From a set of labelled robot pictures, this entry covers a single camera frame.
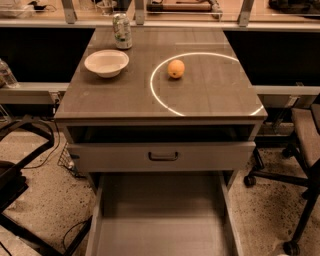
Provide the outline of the black chair left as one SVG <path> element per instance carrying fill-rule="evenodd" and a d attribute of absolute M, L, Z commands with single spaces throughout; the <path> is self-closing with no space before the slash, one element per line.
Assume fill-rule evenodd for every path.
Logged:
<path fill-rule="evenodd" d="M 73 256 L 90 230 L 92 217 L 81 222 L 82 227 L 79 233 L 65 249 L 65 252 L 60 253 L 31 231 L 18 225 L 3 214 L 3 211 L 28 189 L 26 177 L 22 175 L 21 170 L 43 152 L 52 148 L 55 142 L 53 129 L 41 119 L 30 115 L 26 115 L 22 119 L 15 119 L 1 127 L 0 141 L 17 129 L 23 129 L 41 136 L 45 138 L 47 142 L 33 150 L 18 163 L 0 161 L 0 225 L 19 238 L 39 246 L 41 256 Z"/>

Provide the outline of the green white soda can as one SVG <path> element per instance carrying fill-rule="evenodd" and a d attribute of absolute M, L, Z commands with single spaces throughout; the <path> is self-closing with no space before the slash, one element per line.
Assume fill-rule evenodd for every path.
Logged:
<path fill-rule="evenodd" d="M 132 47 L 131 25 L 125 13 L 113 16 L 113 30 L 118 49 L 127 50 Z"/>

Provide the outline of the grey drawer cabinet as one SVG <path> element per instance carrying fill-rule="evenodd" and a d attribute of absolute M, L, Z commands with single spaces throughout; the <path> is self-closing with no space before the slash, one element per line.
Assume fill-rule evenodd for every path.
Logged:
<path fill-rule="evenodd" d="M 254 142 L 266 111 L 220 29 L 136 26 L 132 37 L 116 77 L 74 74 L 55 116 L 68 145 Z M 167 72 L 175 59 L 179 79 Z M 178 172 L 220 172 L 229 192 L 241 169 Z M 97 201 L 102 175 L 155 172 L 83 173 Z"/>

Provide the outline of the orange fruit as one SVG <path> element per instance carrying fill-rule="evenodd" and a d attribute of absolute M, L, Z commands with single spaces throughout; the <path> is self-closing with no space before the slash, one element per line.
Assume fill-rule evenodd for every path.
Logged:
<path fill-rule="evenodd" d="M 171 78 L 179 79 L 183 76 L 185 71 L 185 65 L 181 60 L 172 60 L 167 67 L 168 75 Z"/>

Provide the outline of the clear plastic bottle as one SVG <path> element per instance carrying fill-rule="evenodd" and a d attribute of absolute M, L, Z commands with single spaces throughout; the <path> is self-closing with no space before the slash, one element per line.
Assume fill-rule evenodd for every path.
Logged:
<path fill-rule="evenodd" d="M 8 64 L 0 59 L 0 88 L 2 87 L 18 88 L 19 83 Z"/>

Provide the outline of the white bowl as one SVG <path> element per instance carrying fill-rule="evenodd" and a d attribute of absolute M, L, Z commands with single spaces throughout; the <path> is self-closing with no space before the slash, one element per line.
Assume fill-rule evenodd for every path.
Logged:
<path fill-rule="evenodd" d="M 118 50 L 101 50 L 89 55 L 85 67 L 102 78 L 117 76 L 129 64 L 126 53 Z"/>

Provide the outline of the black office chair right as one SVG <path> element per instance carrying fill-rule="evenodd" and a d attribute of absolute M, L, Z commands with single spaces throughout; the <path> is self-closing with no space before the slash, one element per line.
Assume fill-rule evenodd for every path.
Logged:
<path fill-rule="evenodd" d="M 244 184 L 252 187 L 256 184 L 256 178 L 260 177 L 306 187 L 306 191 L 302 193 L 306 205 L 297 228 L 291 240 L 283 244 L 283 250 L 288 256 L 298 256 L 300 254 L 298 242 L 320 196 L 320 95 L 308 108 L 294 107 L 291 113 L 295 143 L 289 143 L 283 149 L 282 155 L 285 158 L 294 156 L 306 178 L 264 172 L 259 151 L 254 149 L 256 165 L 244 177 Z"/>

